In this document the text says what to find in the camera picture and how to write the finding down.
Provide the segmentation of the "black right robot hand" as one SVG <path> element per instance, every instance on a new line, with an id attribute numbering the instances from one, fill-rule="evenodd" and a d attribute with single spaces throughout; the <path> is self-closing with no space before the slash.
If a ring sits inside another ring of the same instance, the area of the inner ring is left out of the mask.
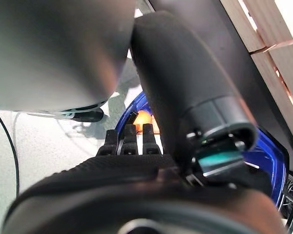
<path id="1" fill-rule="evenodd" d="M 172 14 L 135 20 L 131 54 L 163 138 L 112 130 L 95 157 L 53 174 L 11 205 L 4 234 L 285 234 L 269 177 L 243 153 L 256 122 L 205 43 Z"/>

